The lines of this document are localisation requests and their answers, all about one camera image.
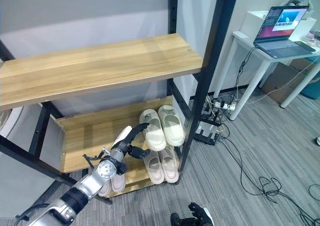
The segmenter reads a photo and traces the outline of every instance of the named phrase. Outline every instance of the wooden shelf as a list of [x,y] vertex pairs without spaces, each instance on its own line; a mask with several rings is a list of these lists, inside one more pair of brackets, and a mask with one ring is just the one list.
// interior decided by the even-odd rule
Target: wooden shelf
[[4,62],[1,110],[198,73],[202,59],[178,35]]
[[[139,116],[145,109],[158,110],[162,105],[172,105],[172,97],[135,103],[125,107],[82,114],[56,120],[65,131],[61,157],[61,172],[72,172],[88,168],[87,161],[82,157],[98,155],[103,147],[111,148],[114,140],[128,125],[139,124]],[[140,133],[132,145],[147,149],[147,143]],[[128,165],[127,182],[135,183],[148,177],[142,160],[125,157]]]

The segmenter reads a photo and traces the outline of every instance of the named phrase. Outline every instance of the white table leg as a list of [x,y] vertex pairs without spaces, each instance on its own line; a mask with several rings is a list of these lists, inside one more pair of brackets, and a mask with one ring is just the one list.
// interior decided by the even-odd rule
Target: white table leg
[[226,58],[225,64],[222,68],[221,74],[216,77],[216,87],[215,87],[214,95],[213,95],[214,98],[217,98],[219,96],[221,88],[225,82],[228,70],[230,68],[231,62],[235,56],[237,47],[238,47],[238,43],[237,43],[236,38],[234,37],[232,44],[231,44],[231,47],[230,47],[230,50],[229,50],[229,53],[228,53],[228,56]]
[[297,87],[289,94],[289,96],[281,103],[281,107],[285,108],[301,91],[305,86],[312,80],[313,77],[320,71],[320,62],[318,62],[305,78],[297,85]]
[[235,110],[232,112],[230,116],[230,120],[235,120],[235,118],[238,116],[239,112],[241,111],[242,107],[244,107],[245,103],[251,96],[252,92],[258,85],[261,78],[264,76],[266,70],[269,68],[271,62],[269,60],[262,61],[260,67],[258,68],[257,72],[253,76],[253,78],[250,81],[250,84],[248,88],[245,90],[243,96],[241,97],[239,103],[236,105]]

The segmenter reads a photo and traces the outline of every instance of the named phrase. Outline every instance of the desk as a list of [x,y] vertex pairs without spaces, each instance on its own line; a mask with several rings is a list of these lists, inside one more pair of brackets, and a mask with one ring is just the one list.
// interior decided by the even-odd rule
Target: desk
[[[238,45],[244,47],[247,50],[250,50],[254,45],[254,39],[248,37],[242,32],[233,32],[232,35],[234,36],[233,42],[229,51],[229,54],[227,56],[227,60],[225,62],[225,65],[222,69],[222,72],[219,77],[217,77],[217,85],[216,90],[214,92],[213,97],[217,98],[219,96],[220,90],[222,88],[222,85],[225,81],[225,78],[227,76],[229,67],[231,65],[232,59],[234,58],[234,55],[236,53]],[[238,116],[239,112],[241,111],[242,107],[244,107],[245,103],[247,102],[248,98],[264,76],[267,69],[273,64],[281,61],[287,61],[287,60],[293,60],[298,58],[305,58],[305,57],[313,57],[313,56],[319,56],[320,50],[316,50],[312,54],[307,55],[300,55],[300,56],[293,56],[293,57],[286,57],[286,58],[279,58],[275,59],[268,54],[264,53],[263,51],[256,49],[252,52],[254,55],[256,55],[258,58],[262,60],[262,63],[260,64],[258,70],[256,71],[255,75],[250,81],[250,84],[248,88],[245,90],[243,96],[241,97],[240,101],[237,103],[235,110],[231,112],[230,120],[235,120],[235,118]],[[290,93],[290,95],[285,99],[284,102],[281,103],[281,107],[285,108],[299,93],[300,91],[309,83],[309,81],[320,71],[320,63],[317,63],[310,72],[306,75],[306,77],[297,85],[297,87]]]

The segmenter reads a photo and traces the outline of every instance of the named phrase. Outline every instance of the extension cord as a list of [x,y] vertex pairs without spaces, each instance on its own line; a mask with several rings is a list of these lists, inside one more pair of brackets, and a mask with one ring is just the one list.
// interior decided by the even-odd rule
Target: extension cord
[[222,109],[225,109],[225,110],[231,110],[231,111],[234,111],[236,109],[236,105],[234,103],[232,103],[230,105],[230,107],[229,107],[229,104],[227,104],[227,103],[225,103],[223,105],[223,107],[221,107],[221,102],[215,102],[214,107],[222,108]]

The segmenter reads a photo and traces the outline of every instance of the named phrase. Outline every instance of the monitor display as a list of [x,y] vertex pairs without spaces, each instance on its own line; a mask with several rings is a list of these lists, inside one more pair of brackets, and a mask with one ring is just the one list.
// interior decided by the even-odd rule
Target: monitor display
[[256,39],[288,38],[297,27],[307,9],[308,7],[289,9],[288,7],[271,8]]

